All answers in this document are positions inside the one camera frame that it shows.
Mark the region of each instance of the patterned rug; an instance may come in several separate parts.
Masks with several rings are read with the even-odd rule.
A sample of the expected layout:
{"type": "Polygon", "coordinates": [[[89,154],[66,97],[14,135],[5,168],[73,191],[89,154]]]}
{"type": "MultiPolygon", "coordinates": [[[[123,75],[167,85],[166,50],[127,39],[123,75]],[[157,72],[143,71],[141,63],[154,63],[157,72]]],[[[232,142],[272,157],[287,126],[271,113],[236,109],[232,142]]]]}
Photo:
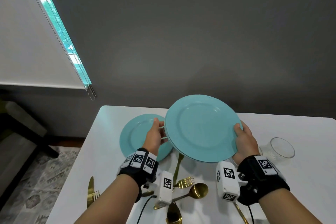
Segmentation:
{"type": "Polygon", "coordinates": [[[39,153],[0,212],[2,224],[45,224],[80,148],[53,147],[58,158],[39,153]]]}

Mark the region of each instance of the gray wall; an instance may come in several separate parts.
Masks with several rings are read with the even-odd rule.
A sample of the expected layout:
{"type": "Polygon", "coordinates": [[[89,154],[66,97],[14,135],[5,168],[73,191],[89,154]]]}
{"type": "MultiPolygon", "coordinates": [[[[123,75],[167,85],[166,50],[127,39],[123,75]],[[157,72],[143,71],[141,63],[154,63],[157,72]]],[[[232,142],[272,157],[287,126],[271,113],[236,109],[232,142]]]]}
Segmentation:
{"type": "Polygon", "coordinates": [[[336,117],[335,0],[53,0],[98,95],[7,87],[49,132],[102,105],[207,94],[237,112],[336,117]]]}

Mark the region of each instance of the turquoise plate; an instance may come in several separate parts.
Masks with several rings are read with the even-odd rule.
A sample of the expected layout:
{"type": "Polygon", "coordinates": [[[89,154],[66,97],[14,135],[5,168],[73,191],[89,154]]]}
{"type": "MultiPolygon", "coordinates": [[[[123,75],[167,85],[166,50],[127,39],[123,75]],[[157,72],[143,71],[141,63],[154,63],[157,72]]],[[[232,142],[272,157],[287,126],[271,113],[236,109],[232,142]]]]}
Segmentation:
{"type": "Polygon", "coordinates": [[[177,100],[165,119],[171,144],[189,158],[219,162],[237,152],[233,126],[241,122],[224,102],[205,95],[190,95],[177,100]]]}
{"type": "MultiPolygon", "coordinates": [[[[139,149],[145,142],[147,132],[153,125],[154,118],[164,121],[165,118],[157,114],[143,114],[130,120],[120,134],[120,148],[125,157],[139,149]]],[[[173,146],[166,142],[159,147],[157,161],[164,159],[173,146]]]]}

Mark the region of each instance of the white table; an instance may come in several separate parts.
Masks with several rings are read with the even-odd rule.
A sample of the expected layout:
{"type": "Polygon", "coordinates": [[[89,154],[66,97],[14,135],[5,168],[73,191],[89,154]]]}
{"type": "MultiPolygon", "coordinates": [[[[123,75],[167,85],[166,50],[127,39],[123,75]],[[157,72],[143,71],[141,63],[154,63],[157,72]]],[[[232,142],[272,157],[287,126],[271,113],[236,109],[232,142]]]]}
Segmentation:
{"type": "MultiPolygon", "coordinates": [[[[47,224],[74,223],[86,210],[87,188],[94,176],[95,190],[103,192],[115,179],[120,163],[125,159],[119,147],[119,136],[132,118],[154,113],[165,116],[167,109],[123,106],[101,107],[89,134],[53,207],[47,224]]],[[[253,132],[259,145],[273,137],[290,141],[296,156],[289,163],[278,165],[292,193],[323,223],[334,223],[336,206],[336,121],[331,118],[282,116],[238,113],[253,132]]],[[[173,151],[160,163],[160,168],[174,173],[177,153],[173,151]]],[[[200,200],[180,200],[184,223],[243,223],[232,203],[216,195],[215,165],[184,158],[178,179],[193,175],[209,187],[208,195],[200,200]]],[[[187,193],[188,189],[174,193],[187,193]]],[[[128,218],[136,223],[146,198],[134,205],[128,218]]],[[[146,206],[140,223],[165,224],[166,208],[153,210],[153,201],[146,206]]],[[[247,207],[238,203],[250,220],[247,207]]],[[[251,206],[255,219],[265,220],[260,206],[251,206]]]]}

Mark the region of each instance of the black cable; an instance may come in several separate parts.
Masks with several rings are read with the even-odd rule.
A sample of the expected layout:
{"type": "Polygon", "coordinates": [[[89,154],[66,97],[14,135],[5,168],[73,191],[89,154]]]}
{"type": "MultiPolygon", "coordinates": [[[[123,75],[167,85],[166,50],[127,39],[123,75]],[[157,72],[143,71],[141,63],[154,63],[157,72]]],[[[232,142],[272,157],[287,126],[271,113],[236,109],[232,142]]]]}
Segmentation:
{"type": "Polygon", "coordinates": [[[147,205],[148,201],[149,201],[152,197],[156,197],[156,196],[153,195],[153,196],[150,196],[149,199],[147,199],[146,203],[143,205],[143,208],[142,208],[142,210],[141,210],[140,216],[139,216],[139,218],[138,218],[138,222],[137,222],[136,224],[139,224],[139,221],[140,221],[140,218],[141,218],[141,214],[142,214],[142,212],[144,211],[145,206],[147,205]]]}
{"type": "Polygon", "coordinates": [[[251,214],[251,218],[252,218],[252,223],[254,224],[254,219],[253,219],[252,211],[251,211],[251,208],[250,208],[249,205],[248,205],[248,208],[249,208],[249,210],[250,210],[250,214],[251,214]]]}

